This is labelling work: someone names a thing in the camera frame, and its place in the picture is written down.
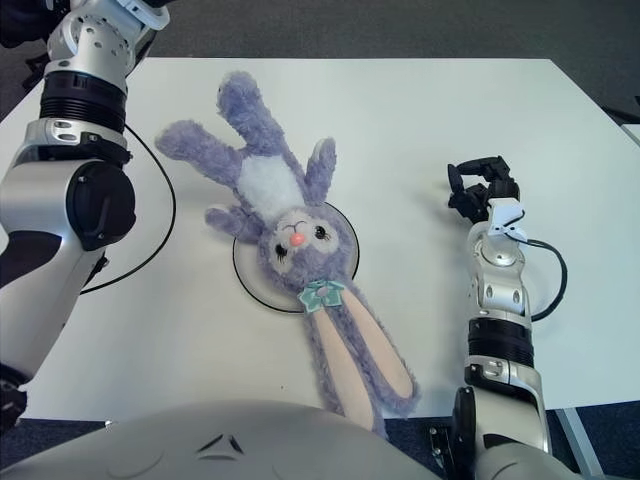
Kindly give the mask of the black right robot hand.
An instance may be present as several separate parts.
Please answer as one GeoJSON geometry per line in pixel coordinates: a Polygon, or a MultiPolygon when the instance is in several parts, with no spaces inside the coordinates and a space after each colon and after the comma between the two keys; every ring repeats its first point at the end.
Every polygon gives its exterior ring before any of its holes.
{"type": "Polygon", "coordinates": [[[520,188],[510,176],[510,168],[502,156],[483,157],[448,164],[447,175],[451,194],[448,207],[455,209],[473,224],[489,219],[489,201],[498,198],[520,199],[520,188]],[[487,185],[464,186],[464,176],[482,177],[487,185]]]}

